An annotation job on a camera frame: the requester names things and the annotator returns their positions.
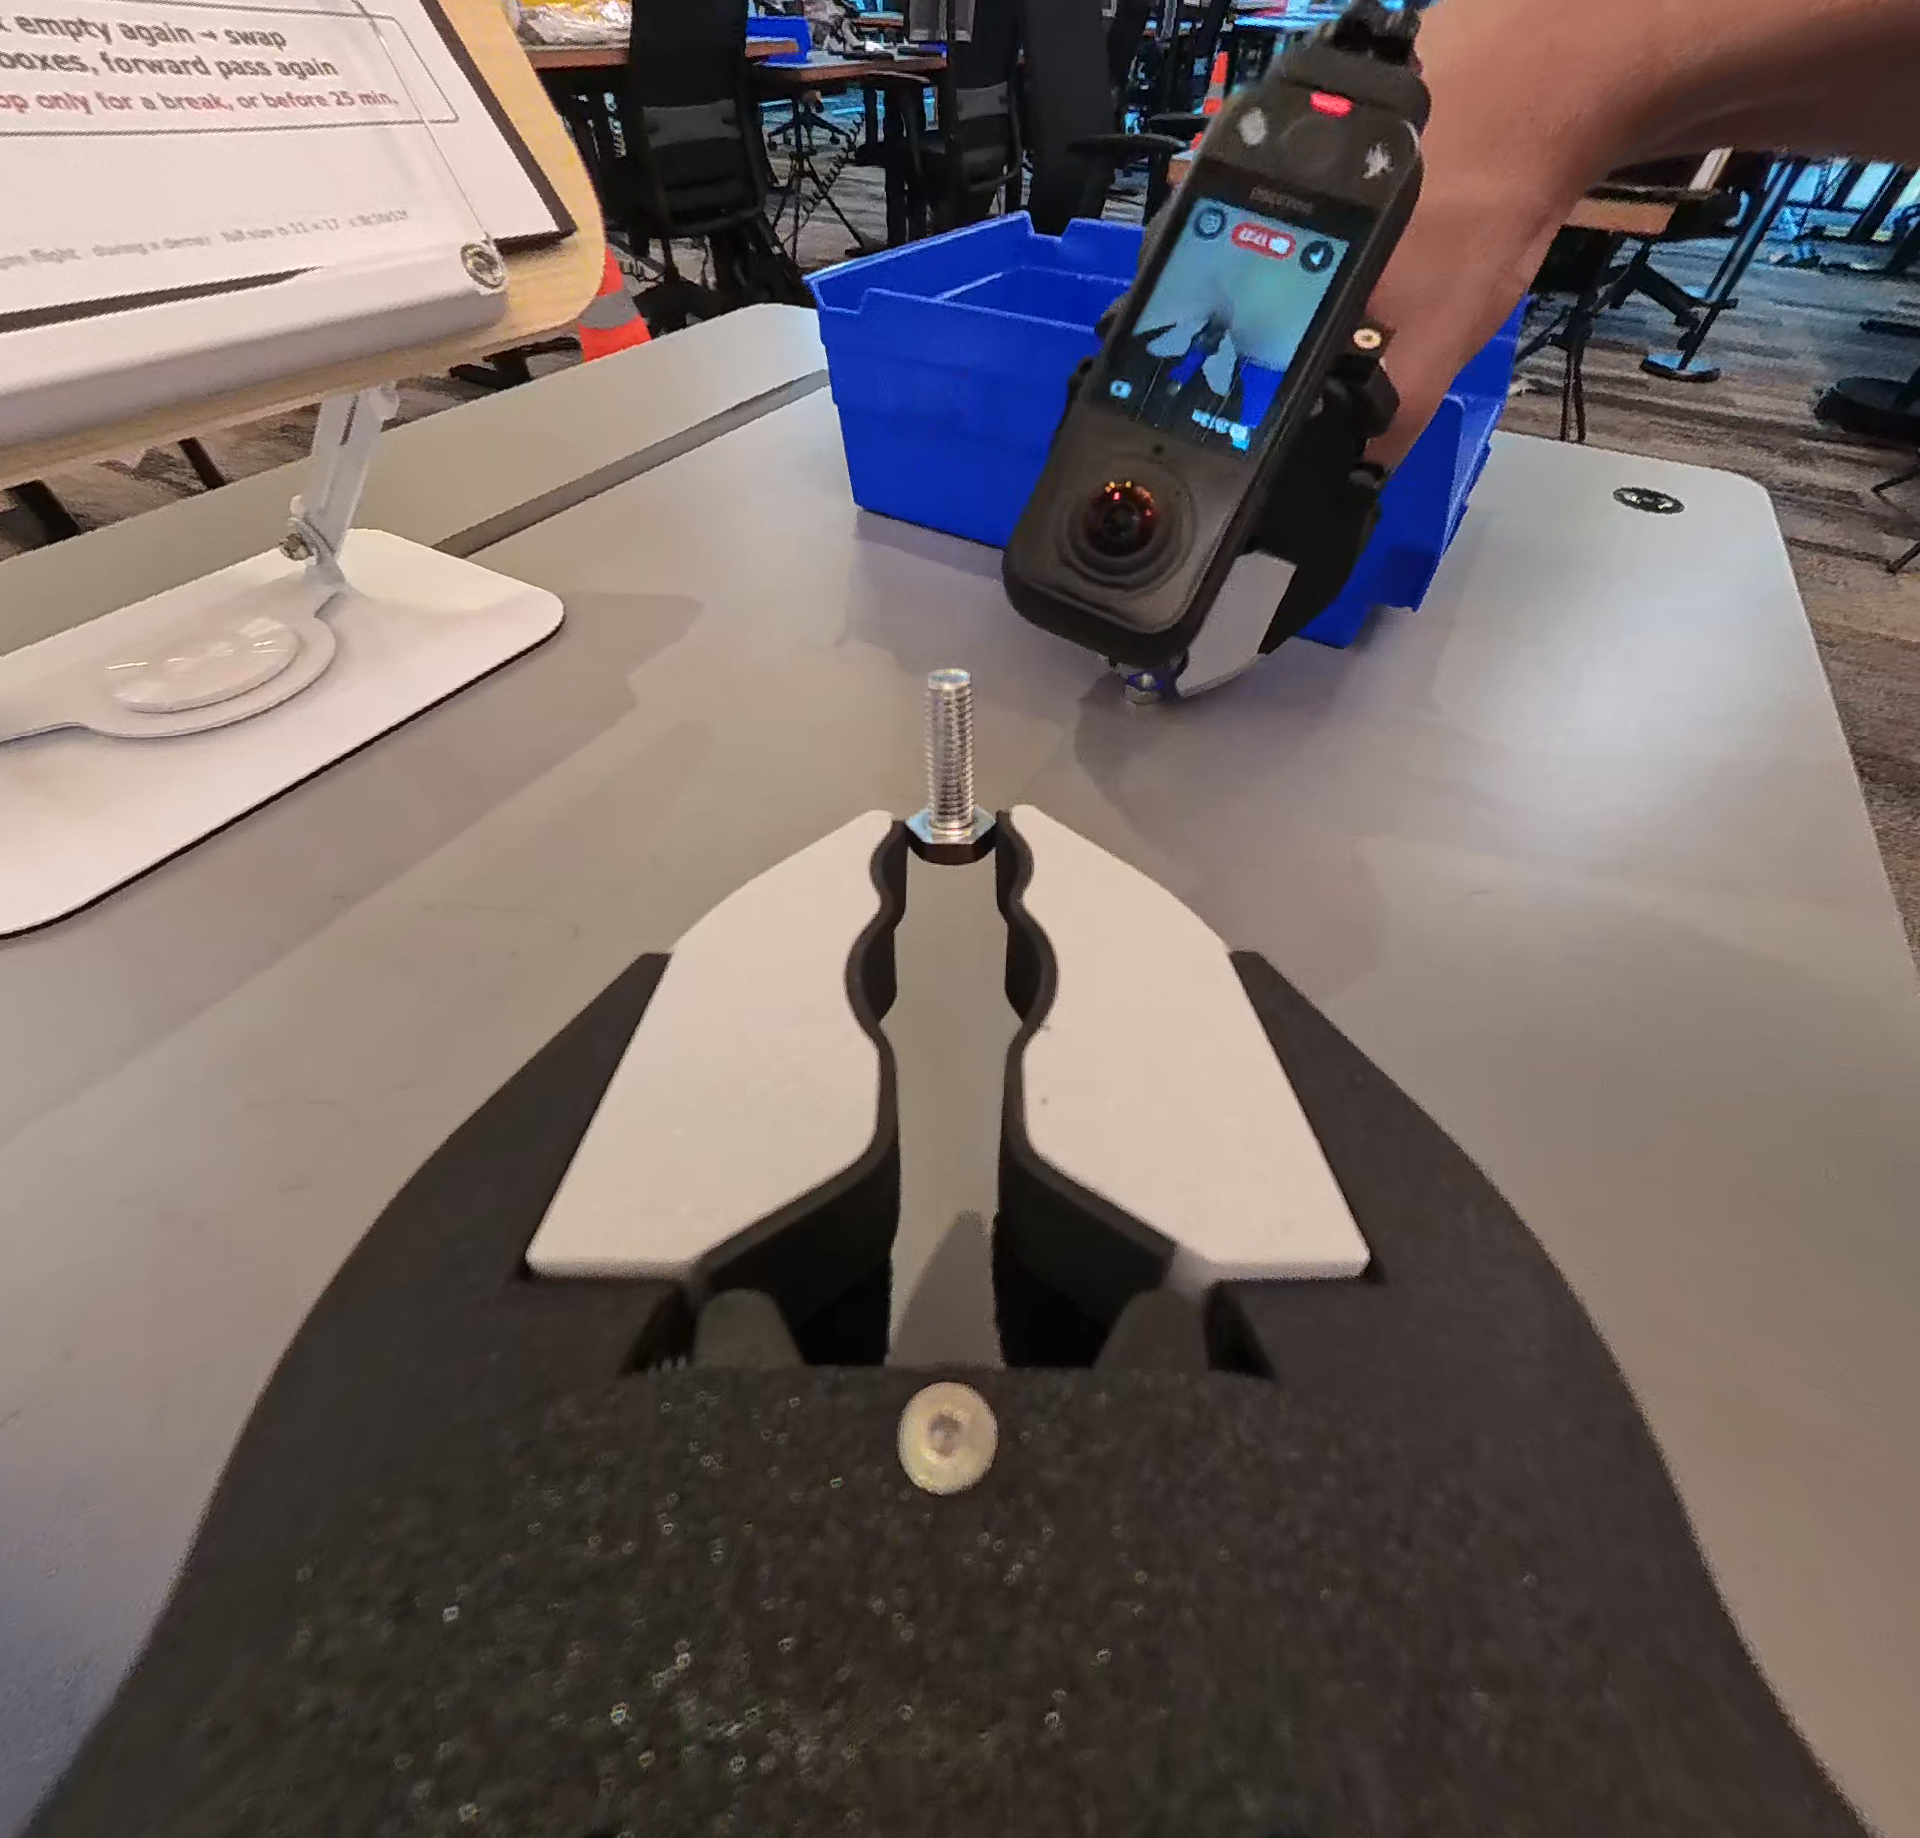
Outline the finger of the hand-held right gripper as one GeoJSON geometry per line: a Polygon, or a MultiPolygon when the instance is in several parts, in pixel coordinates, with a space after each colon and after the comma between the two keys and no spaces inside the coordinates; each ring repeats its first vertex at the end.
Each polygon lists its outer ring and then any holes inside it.
{"type": "Polygon", "coordinates": [[[1198,698],[1247,673],[1294,583],[1293,562],[1240,555],[1172,676],[1177,698],[1198,698]]]}

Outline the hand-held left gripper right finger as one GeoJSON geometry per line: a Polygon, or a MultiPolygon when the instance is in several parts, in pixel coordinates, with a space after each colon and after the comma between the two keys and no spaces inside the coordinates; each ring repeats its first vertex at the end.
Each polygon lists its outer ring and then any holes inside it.
{"type": "Polygon", "coordinates": [[[1270,1367],[1264,1283],[1373,1255],[1246,955],[1035,807],[998,816],[1006,1054],[995,1319],[1009,1367],[1270,1367]]]}

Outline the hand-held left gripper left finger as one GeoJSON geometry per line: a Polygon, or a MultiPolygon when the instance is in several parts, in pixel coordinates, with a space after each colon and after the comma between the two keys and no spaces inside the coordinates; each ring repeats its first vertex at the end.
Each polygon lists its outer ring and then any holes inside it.
{"type": "Polygon", "coordinates": [[[906,834],[870,811],[676,946],[526,1250],[541,1281],[770,1299],[810,1366],[889,1346],[906,834]]]}

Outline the blue plastic bin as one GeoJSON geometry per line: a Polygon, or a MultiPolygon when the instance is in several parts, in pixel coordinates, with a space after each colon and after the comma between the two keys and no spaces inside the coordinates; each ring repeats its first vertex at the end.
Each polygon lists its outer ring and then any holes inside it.
{"type": "MultiPolygon", "coordinates": [[[[1052,238],[1012,215],[814,273],[855,503],[1003,546],[1140,250],[1140,225],[1076,220],[1052,238]]],[[[1305,639],[1351,648],[1371,614],[1423,604],[1489,461],[1521,327],[1517,306],[1456,378],[1305,639]]]]}

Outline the medium silver hex bolt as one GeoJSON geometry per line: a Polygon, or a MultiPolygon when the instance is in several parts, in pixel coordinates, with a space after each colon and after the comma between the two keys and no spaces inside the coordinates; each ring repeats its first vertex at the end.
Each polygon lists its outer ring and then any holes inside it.
{"type": "Polygon", "coordinates": [[[970,865],[992,850],[997,818],[977,801],[973,676],[940,666],[926,676],[921,809],[904,822],[910,850],[934,865],[970,865]]]}

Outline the person's right forearm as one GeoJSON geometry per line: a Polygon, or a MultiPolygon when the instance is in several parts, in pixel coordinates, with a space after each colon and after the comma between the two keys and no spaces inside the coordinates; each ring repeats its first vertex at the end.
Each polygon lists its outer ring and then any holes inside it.
{"type": "Polygon", "coordinates": [[[1442,0],[1427,195],[1553,225],[1712,148],[1916,166],[1918,0],[1442,0]]]}

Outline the grey desk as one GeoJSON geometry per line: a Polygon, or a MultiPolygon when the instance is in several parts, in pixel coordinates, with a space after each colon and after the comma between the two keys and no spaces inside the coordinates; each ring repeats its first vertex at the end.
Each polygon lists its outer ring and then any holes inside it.
{"type": "Polygon", "coordinates": [[[364,515],[562,633],[5,943],[5,1835],[383,1205],[716,896],[904,812],[937,664],[992,807],[1262,952],[1516,1205],[1808,1745],[1916,1835],[1916,977],[1763,491],[1499,437],[1423,609],[1159,711],[855,511],[803,314],[400,424],[364,515]]]}

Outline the person's right hand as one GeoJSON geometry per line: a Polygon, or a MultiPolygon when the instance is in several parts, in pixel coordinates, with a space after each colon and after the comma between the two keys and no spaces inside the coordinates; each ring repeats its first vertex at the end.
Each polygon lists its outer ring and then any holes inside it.
{"type": "Polygon", "coordinates": [[[1380,366],[1398,396],[1367,451],[1373,464],[1394,469],[1409,456],[1453,380],[1517,310],[1573,207],[1537,181],[1427,170],[1371,301],[1386,335],[1380,366]]]}

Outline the brown wooden table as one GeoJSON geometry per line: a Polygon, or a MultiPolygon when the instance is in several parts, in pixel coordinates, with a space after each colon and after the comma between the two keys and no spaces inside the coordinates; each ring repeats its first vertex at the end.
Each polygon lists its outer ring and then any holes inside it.
{"type": "MultiPolygon", "coordinates": [[[[541,75],[614,73],[632,62],[632,45],[629,41],[591,45],[536,45],[526,41],[521,50],[541,75]]],[[[766,35],[746,40],[737,50],[690,41],[648,41],[638,52],[644,60],[737,59],[749,67],[800,67],[809,57],[800,41],[766,35]]]]}

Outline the white document stand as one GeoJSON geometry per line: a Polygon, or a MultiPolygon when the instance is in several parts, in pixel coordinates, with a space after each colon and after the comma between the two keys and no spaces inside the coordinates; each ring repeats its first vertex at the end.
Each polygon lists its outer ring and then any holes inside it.
{"type": "Polygon", "coordinates": [[[564,604],[356,519],[397,383],[562,335],[604,225],[503,0],[444,0],[575,221],[2,325],[5,484],[320,406],[273,544],[5,642],[5,937],[118,892],[541,648],[564,604]]]}

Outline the instruction sheet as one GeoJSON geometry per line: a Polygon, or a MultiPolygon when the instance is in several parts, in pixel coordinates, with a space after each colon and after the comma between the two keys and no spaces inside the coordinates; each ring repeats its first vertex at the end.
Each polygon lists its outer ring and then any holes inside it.
{"type": "Polygon", "coordinates": [[[572,227],[444,0],[2,0],[5,320],[572,227]]]}

